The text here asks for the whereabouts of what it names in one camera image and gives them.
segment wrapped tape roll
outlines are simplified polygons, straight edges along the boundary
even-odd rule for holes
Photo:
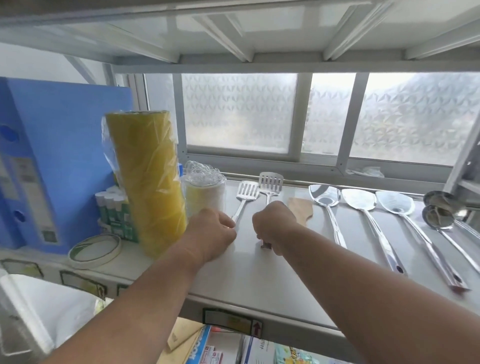
[[[103,138],[111,140],[116,157],[116,163],[109,162],[114,169],[118,163],[115,172],[127,194],[140,245],[147,255],[159,257],[186,228],[170,113],[112,113],[105,119]]]

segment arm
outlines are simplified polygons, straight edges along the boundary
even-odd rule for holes
[[[480,363],[480,317],[296,223],[281,202],[253,216],[371,364]]]
[[[200,267],[236,237],[223,213],[202,210],[181,239],[44,364],[154,364]]]

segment upper shelf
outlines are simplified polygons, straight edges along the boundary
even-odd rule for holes
[[[416,61],[427,58],[454,60],[453,67],[459,70],[480,67],[476,0],[115,3],[113,7],[106,0],[66,1],[53,8],[7,2],[0,5],[0,41],[129,67],[281,63],[285,53],[294,54],[284,61],[290,63],[345,64],[360,57],[392,65],[400,62],[408,64],[405,70],[415,70]],[[462,50],[435,56],[456,48]],[[267,61],[262,60],[265,53]],[[271,53],[284,56],[269,59]]]

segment hand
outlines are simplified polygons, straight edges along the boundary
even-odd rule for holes
[[[270,243],[277,255],[282,255],[280,242],[285,236],[285,232],[299,226],[295,215],[280,201],[274,201],[268,204],[263,211],[254,214],[252,222],[257,238]]]
[[[223,212],[204,208],[192,216],[179,243],[199,267],[218,258],[237,237],[235,222]]]

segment wooden spatula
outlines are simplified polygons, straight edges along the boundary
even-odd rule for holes
[[[295,215],[297,222],[303,226],[307,226],[307,220],[313,216],[313,207],[310,200],[290,197],[288,208]]]

